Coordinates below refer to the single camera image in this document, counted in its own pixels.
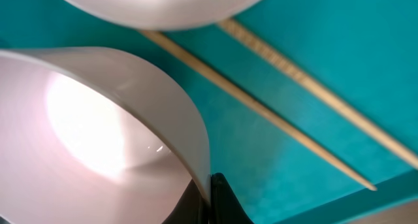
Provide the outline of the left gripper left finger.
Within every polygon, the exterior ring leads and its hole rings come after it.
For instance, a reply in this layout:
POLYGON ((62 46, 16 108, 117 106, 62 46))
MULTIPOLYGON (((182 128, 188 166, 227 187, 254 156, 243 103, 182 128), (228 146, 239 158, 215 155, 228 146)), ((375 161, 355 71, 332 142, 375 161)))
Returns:
POLYGON ((191 180, 163 224, 209 224, 208 211, 197 185, 191 180))

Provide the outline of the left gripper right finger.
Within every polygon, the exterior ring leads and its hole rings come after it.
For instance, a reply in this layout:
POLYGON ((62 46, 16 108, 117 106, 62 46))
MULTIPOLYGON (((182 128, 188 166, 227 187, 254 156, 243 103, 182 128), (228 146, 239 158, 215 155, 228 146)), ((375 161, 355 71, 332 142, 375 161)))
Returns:
POLYGON ((211 224, 253 224, 222 173, 211 177, 211 224))

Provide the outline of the pink bowl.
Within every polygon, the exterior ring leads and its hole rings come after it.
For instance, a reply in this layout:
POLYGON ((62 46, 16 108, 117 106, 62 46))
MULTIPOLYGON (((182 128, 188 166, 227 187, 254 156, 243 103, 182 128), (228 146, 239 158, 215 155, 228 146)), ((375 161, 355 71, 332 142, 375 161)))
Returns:
POLYGON ((190 187, 210 203, 210 146, 182 87, 112 48, 1 51, 1 217, 162 223, 190 187))

